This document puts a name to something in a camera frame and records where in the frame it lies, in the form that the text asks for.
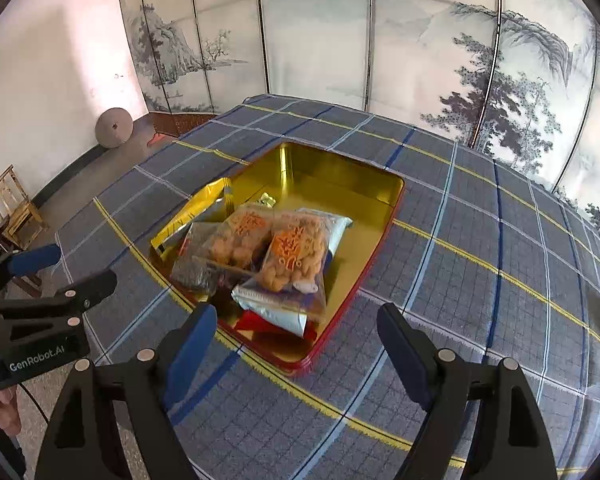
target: orange printed label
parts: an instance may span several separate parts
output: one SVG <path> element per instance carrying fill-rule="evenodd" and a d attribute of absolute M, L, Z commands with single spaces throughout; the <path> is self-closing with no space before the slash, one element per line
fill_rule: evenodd
<path fill-rule="evenodd" d="M 253 229 L 263 229 L 266 226 L 267 222 L 262 216 L 253 211 L 246 211 L 240 216 L 240 221 L 235 226 L 234 232 L 238 236 L 243 236 Z"/>
<path fill-rule="evenodd" d="M 294 270 L 296 266 L 300 255 L 302 233 L 304 233 L 303 227 L 294 227 L 289 231 L 278 233 L 271 243 L 271 250 L 288 270 Z"/>

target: red object on floor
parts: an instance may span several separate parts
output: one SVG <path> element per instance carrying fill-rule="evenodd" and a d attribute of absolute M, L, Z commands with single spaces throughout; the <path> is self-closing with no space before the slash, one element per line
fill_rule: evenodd
<path fill-rule="evenodd" d="M 155 144 L 156 142 L 163 140 L 165 137 L 169 137 L 169 136 L 165 135 L 165 134 L 154 134 L 154 136 L 151 138 L 151 140 L 146 145 L 149 147 L 152 144 Z"/>

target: concrete floor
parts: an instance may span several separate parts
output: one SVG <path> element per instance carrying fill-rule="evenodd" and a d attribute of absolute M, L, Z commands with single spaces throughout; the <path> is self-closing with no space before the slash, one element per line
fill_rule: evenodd
<path fill-rule="evenodd" d="M 40 235 L 35 240 L 34 245 L 41 246 L 53 243 L 55 232 L 94 196 L 101 193 L 109 184 L 124 175 L 134 165 L 139 164 L 169 142 L 168 139 L 163 139 L 147 146 L 154 133 L 154 127 L 148 116 L 138 119 L 134 123 L 131 138 L 125 144 L 104 153 L 62 186 L 40 208 L 40 212 L 49 224 L 50 229 Z M 44 294 L 46 296 L 53 294 L 55 290 L 52 290 L 53 286 L 50 283 L 50 270 L 45 269 L 41 276 Z M 7 297 L 28 298 L 13 284 L 8 288 Z M 69 370 L 70 365 L 66 365 L 25 383 L 47 416 L 50 416 L 53 411 Z M 18 389 L 18 406 L 22 420 L 22 432 L 18 440 L 27 460 L 26 478 L 32 480 L 46 425 L 33 402 L 20 388 Z M 124 428 L 120 428 L 120 435 L 133 478 L 136 480 L 147 479 L 148 475 L 144 469 L 133 434 Z"/>

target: metal screw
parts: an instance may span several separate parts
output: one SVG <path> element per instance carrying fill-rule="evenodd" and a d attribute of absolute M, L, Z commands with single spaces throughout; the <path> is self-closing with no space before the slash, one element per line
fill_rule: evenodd
<path fill-rule="evenodd" d="M 139 361 L 147 362 L 153 359 L 155 356 L 155 352 L 150 348 L 144 348 L 136 354 L 136 357 Z"/>
<path fill-rule="evenodd" d="M 449 350 L 449 348 L 443 348 L 438 351 L 438 358 L 445 363 L 450 363 L 455 360 L 456 354 L 453 350 Z"/>
<path fill-rule="evenodd" d="M 74 368 L 79 372 L 83 372 L 89 368 L 89 366 L 91 366 L 91 362 L 88 359 L 78 359 L 75 362 Z"/>
<path fill-rule="evenodd" d="M 518 369 L 518 361 L 516 361 L 513 357 L 505 357 L 502 360 L 502 366 L 504 366 L 507 370 L 517 370 Z"/>

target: gold foil packet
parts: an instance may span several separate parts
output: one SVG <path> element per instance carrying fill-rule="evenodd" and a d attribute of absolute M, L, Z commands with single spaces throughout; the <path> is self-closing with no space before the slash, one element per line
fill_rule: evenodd
<path fill-rule="evenodd" d="M 162 261 L 177 248 L 187 235 L 191 222 L 222 222 L 234 212 L 231 179 L 219 178 L 197 192 L 171 221 L 151 240 Z"/>
<path fill-rule="evenodd" d="M 276 205 L 276 199 L 273 198 L 269 193 L 263 193 L 262 196 L 256 200 L 256 204 L 273 208 L 273 206 Z"/>

